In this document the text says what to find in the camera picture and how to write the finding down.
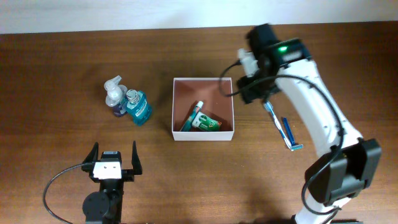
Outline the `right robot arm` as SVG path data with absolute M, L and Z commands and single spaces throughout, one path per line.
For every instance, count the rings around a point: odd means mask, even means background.
M 300 39 L 279 40 L 269 24 L 246 35 L 250 51 L 240 50 L 245 76 L 237 82 L 245 103 L 278 92 L 291 101 L 305 124 L 318 160 L 305 171 L 303 209 L 291 223 L 331 223 L 352 198 L 373 181 L 381 157 L 375 139 L 365 140 L 339 109 Z

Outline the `blue disposable razor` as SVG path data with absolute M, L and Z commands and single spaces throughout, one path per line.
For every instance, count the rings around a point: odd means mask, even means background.
M 283 117 L 282 118 L 282 122 L 283 122 L 284 128 L 286 130 L 286 135 L 287 136 L 285 137 L 285 140 L 287 140 L 288 148 L 291 151 L 296 151 L 296 150 L 302 149 L 303 145 L 302 144 L 298 144 L 298 143 L 295 142 L 294 135 L 293 135 L 292 130 L 291 130 L 290 126 L 289 126 L 289 122 L 287 121 L 287 118 Z

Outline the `toothpaste tube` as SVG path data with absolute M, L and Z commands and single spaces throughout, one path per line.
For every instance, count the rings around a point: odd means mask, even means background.
M 182 128 L 180 129 L 181 132 L 188 132 L 192 128 L 192 122 L 195 119 L 195 116 L 200 112 L 203 107 L 204 102 L 199 101 L 195 107 L 193 108 L 193 112 L 191 115 L 188 116 L 187 120 L 184 122 Z

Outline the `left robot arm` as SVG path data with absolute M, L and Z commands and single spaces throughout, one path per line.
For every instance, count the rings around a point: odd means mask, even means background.
M 124 184 L 133 182 L 134 177 L 142 174 L 142 165 L 137 154 L 137 146 L 132 144 L 130 169 L 122 168 L 119 151 L 104 151 L 99 155 L 96 142 L 83 161 L 82 171 L 99 183 L 99 190 L 89 194 L 82 205 L 86 223 L 121 223 Z

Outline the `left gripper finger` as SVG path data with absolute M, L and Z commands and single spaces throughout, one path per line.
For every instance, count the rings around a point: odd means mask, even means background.
M 133 141 L 132 144 L 131 164 L 134 174 L 142 174 L 142 165 L 137 153 L 136 141 Z
M 83 164 L 94 164 L 98 160 L 98 149 L 99 144 L 95 142 L 92 150 L 88 153 L 88 155 L 83 160 Z

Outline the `blue mouthwash bottle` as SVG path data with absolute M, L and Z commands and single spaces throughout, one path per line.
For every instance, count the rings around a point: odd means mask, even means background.
M 130 89 L 126 93 L 126 98 L 127 112 L 136 125 L 142 126 L 152 114 L 152 107 L 147 101 L 146 94 L 143 91 Z

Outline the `green soap packet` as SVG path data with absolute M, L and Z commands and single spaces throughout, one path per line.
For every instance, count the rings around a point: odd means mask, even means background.
M 214 120 L 202 112 L 198 112 L 192 121 L 192 126 L 202 131 L 215 132 L 219 131 L 222 122 Z

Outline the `blue white toothbrush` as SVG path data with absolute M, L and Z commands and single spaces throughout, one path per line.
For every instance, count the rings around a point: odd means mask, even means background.
M 283 131 L 283 129 L 282 129 L 282 126 L 281 126 L 281 124 L 280 124 L 280 122 L 279 122 L 277 116 L 276 116 L 275 113 L 274 113 L 272 104 L 271 104 L 269 101 L 267 101 L 267 102 L 264 103 L 264 108 L 265 108 L 265 110 L 270 114 L 270 117 L 273 119 L 274 124 L 275 124 L 275 126 L 276 126 L 276 128 L 277 128 L 279 134 L 281 135 L 282 139 L 284 140 L 285 145 L 287 146 L 287 148 L 288 148 L 290 151 L 293 151 L 292 145 L 291 145 L 291 143 L 290 143 L 288 137 L 287 137 L 286 134 L 284 133 L 284 131 Z

